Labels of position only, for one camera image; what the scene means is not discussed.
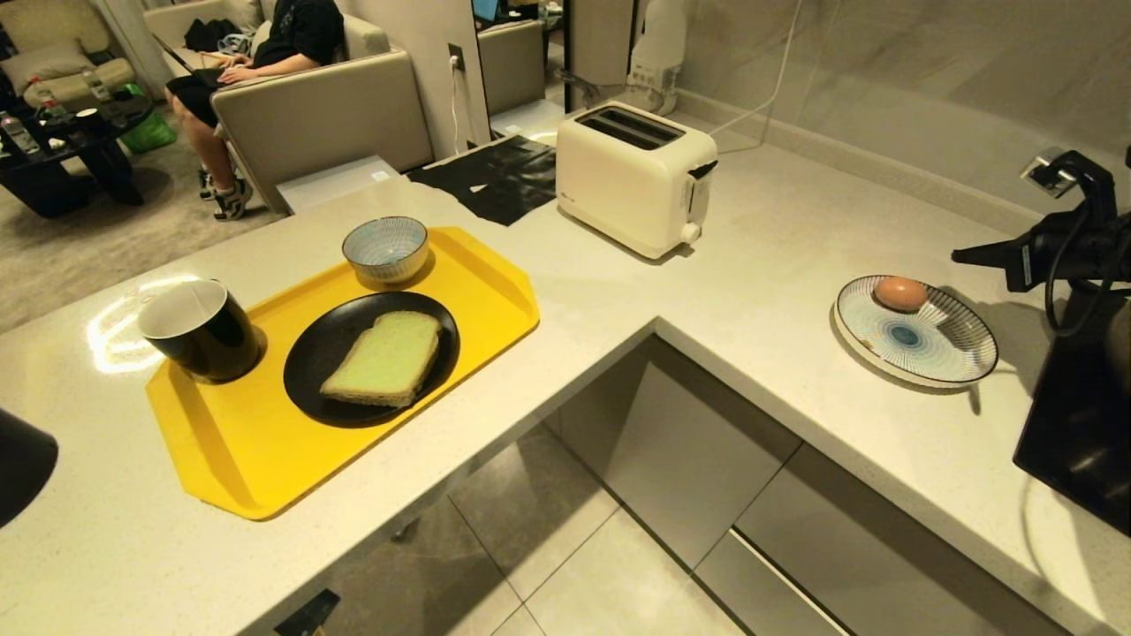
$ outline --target black mug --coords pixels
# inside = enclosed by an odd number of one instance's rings
[[[150,300],[138,327],[170,360],[213,381],[234,380],[259,361],[251,320],[216,281],[189,281]]]

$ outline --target beige sofa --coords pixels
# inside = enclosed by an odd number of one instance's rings
[[[102,22],[102,16],[86,0],[10,0],[0,3],[0,24],[3,24],[12,44],[21,53],[63,40],[78,40],[83,51],[88,55],[111,57],[121,53],[118,43]],[[102,83],[111,89],[137,78],[133,67],[123,58],[113,57],[101,65],[92,66]],[[45,79],[43,83],[71,112],[98,104],[81,75]],[[40,106],[40,98],[31,86],[24,92],[24,101],[32,108]]]
[[[545,97],[542,23],[497,25],[480,32],[478,40],[489,115]]]
[[[265,2],[269,15],[274,3]],[[183,46],[193,19],[230,16],[231,0],[202,0],[146,11],[149,29]],[[260,25],[253,44],[266,40]],[[252,186],[274,209],[290,212],[277,186],[359,158],[379,155],[398,171],[432,161],[432,145],[408,53],[389,45],[382,29],[345,16],[342,61],[217,91],[221,131]],[[190,65],[207,61],[181,55]],[[184,70],[167,60],[178,75]]]

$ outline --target gray marble wall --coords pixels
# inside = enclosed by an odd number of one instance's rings
[[[1030,209],[1047,146],[1111,170],[1126,205],[1128,0],[803,0],[772,117]],[[794,0],[689,0],[681,87],[742,108],[774,91]]]

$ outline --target hand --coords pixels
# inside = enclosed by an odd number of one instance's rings
[[[259,71],[248,67],[231,67],[219,75],[221,84],[236,84],[259,77]]]
[[[236,53],[234,55],[228,55],[226,60],[221,62],[219,68],[231,68],[235,65],[248,66],[251,63],[251,58],[244,55],[243,53]]]

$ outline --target patterned plate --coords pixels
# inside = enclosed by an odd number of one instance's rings
[[[970,308],[924,284],[927,302],[908,313],[888,309],[872,292],[887,276],[845,285],[834,315],[840,335],[864,360],[903,380],[934,388],[974,384],[998,364],[998,343]]]

